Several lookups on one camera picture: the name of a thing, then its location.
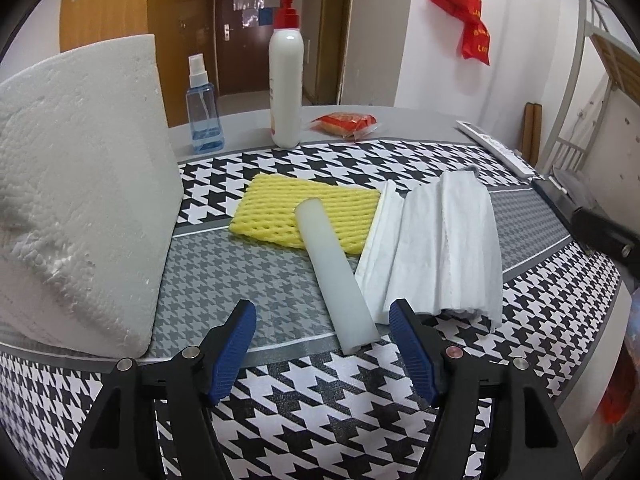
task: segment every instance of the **silver bolt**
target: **silver bolt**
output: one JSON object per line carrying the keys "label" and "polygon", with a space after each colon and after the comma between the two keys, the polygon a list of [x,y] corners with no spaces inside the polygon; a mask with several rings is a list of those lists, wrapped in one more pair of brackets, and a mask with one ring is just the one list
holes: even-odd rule
{"label": "silver bolt", "polygon": [[124,359],[120,359],[120,361],[118,361],[118,364],[116,364],[116,368],[121,372],[126,372],[132,366],[133,366],[133,361],[128,357],[125,357]]}
{"label": "silver bolt", "polygon": [[526,370],[529,368],[529,362],[522,357],[516,357],[513,360],[513,366],[515,366],[518,370]]}
{"label": "silver bolt", "polygon": [[447,355],[452,359],[460,359],[465,353],[462,351],[462,348],[457,346],[450,346],[446,350]]}
{"label": "silver bolt", "polygon": [[197,346],[187,346],[187,348],[182,351],[182,357],[185,359],[193,359],[198,355],[200,355],[200,348]]}

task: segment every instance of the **white cylindrical tube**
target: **white cylindrical tube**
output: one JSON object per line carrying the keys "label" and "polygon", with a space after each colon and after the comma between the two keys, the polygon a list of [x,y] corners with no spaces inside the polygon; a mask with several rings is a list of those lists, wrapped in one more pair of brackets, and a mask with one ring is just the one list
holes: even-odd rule
{"label": "white cylindrical tube", "polygon": [[380,334],[320,199],[302,202],[296,208],[296,221],[342,353],[353,354],[361,346],[379,340]]}

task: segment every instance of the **blue gripper pad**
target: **blue gripper pad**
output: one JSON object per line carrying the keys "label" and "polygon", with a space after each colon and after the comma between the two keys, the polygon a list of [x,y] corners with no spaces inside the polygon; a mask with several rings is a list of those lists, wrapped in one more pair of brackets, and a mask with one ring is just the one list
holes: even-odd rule
{"label": "blue gripper pad", "polygon": [[254,338],[257,319],[255,305],[247,303],[247,307],[234,327],[233,332],[226,340],[225,347],[220,352],[218,360],[213,365],[209,399],[214,406],[231,393],[231,387],[238,377],[242,360],[249,349],[251,339]]}
{"label": "blue gripper pad", "polygon": [[438,396],[433,377],[433,365],[411,324],[395,303],[389,309],[389,325],[415,391],[430,406],[433,405],[433,401]]}

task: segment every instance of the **yellow mesh sponge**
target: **yellow mesh sponge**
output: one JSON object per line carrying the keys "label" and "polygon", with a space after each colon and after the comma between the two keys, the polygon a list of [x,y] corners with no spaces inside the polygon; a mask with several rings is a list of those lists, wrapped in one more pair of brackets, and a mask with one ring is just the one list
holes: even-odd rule
{"label": "yellow mesh sponge", "polygon": [[344,252],[361,254],[380,198],[376,190],[260,173],[249,184],[229,229],[238,235],[303,249],[294,210],[307,198],[322,200]]}

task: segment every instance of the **table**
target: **table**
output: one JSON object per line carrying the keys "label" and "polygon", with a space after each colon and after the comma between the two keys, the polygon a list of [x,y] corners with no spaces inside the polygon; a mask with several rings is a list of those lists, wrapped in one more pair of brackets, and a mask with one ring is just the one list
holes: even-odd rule
{"label": "table", "polygon": [[[349,110],[361,107],[348,107]],[[335,107],[304,108],[305,120]],[[529,359],[575,442],[613,370],[630,297],[608,258],[586,257],[545,203],[454,129],[455,118],[363,107],[383,128],[357,146],[306,130],[305,144],[269,148],[267,110],[223,118],[226,147],[188,156],[172,130],[185,197],[167,257],[152,343],[140,362],[197,344],[236,301],[252,300],[258,327],[230,399],[213,422],[235,478],[407,478],[435,419],[413,393],[396,346],[382,339],[338,351],[304,251],[232,235],[226,226],[251,178],[280,173],[339,186],[400,190],[471,163],[488,187],[503,266],[503,327],[439,316],[433,325],[465,351]],[[357,258],[350,258],[353,268]],[[43,478],[60,478],[81,423],[114,362],[29,341],[0,326],[0,421]],[[156,404],[168,478],[178,472],[166,406]],[[490,401],[478,406],[467,475],[481,467]]]}

